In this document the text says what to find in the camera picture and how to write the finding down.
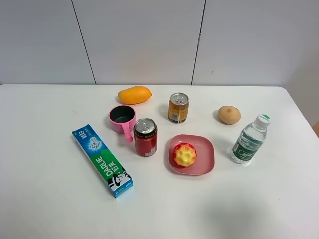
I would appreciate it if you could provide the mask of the orange yellow mango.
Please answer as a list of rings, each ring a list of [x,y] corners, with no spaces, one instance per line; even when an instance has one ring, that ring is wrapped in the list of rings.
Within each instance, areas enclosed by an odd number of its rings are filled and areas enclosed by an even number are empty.
[[[127,105],[145,102],[151,96],[151,91],[144,86],[133,86],[118,92],[118,99]]]

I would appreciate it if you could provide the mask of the clear water bottle green label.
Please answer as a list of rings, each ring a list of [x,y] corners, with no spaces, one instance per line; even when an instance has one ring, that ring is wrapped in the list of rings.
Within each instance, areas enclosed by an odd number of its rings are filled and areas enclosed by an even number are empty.
[[[263,145],[267,137],[267,128],[271,118],[266,114],[259,114],[240,133],[234,146],[230,150],[232,161],[237,164],[248,165],[256,152]]]

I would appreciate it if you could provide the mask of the red yellow apple core toy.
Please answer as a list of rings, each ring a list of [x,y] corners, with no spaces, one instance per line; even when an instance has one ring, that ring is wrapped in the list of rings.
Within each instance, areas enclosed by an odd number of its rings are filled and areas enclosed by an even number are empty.
[[[193,145],[189,143],[180,143],[174,148],[172,158],[177,165],[189,167],[196,162],[197,152]]]

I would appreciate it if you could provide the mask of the red soda can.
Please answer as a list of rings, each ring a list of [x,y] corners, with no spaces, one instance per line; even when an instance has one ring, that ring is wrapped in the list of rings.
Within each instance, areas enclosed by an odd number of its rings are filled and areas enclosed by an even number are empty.
[[[135,140],[135,150],[139,156],[150,157],[157,150],[158,128],[150,118],[141,118],[136,121],[133,133]]]

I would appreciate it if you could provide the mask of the orange drink can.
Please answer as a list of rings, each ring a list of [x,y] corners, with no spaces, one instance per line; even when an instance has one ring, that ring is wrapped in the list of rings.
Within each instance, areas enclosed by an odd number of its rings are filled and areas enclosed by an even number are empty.
[[[182,92],[171,95],[168,109],[168,119],[172,123],[181,124],[187,119],[189,97]]]

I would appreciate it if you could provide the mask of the blue green toothpaste box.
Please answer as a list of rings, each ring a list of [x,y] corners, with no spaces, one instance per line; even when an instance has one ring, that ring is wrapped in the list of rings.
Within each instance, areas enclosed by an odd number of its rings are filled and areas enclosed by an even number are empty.
[[[72,135],[115,198],[133,186],[130,174],[90,125],[73,131]]]

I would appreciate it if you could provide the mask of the pink square plate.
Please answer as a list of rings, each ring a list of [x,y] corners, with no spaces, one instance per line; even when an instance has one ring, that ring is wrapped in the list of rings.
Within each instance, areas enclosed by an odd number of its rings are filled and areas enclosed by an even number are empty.
[[[173,151],[180,143],[190,143],[197,153],[195,163],[189,167],[179,166],[173,159]],[[212,171],[215,166],[215,153],[212,143],[202,136],[180,134],[173,137],[169,144],[168,163],[179,174],[201,176]]]

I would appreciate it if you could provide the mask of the brown round potato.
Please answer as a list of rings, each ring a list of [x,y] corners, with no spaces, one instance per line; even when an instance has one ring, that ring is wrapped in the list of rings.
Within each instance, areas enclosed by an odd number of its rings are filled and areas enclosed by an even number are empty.
[[[234,106],[222,106],[218,110],[218,117],[223,123],[234,125],[241,119],[241,113]]]

